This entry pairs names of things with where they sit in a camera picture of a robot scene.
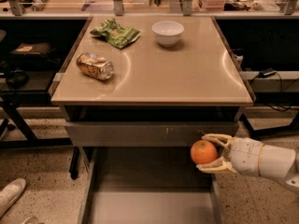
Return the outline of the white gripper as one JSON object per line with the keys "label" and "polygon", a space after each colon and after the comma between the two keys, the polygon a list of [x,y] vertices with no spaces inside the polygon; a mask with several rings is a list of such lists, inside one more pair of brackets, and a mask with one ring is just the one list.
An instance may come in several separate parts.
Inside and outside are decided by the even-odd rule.
{"label": "white gripper", "polygon": [[220,157],[211,163],[197,164],[196,167],[203,173],[228,174],[238,172],[241,175],[258,176],[259,159],[263,143],[251,138],[236,138],[228,134],[207,133],[203,140],[229,149],[229,161]]}

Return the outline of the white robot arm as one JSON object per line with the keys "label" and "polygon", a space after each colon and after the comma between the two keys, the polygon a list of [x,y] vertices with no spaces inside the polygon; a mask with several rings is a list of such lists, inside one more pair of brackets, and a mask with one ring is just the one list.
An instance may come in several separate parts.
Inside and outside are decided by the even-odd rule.
{"label": "white robot arm", "polygon": [[208,133],[202,139],[224,150],[215,161],[197,164],[201,172],[262,177],[299,193],[299,157],[294,149],[269,146],[248,137],[232,137],[222,133]]}

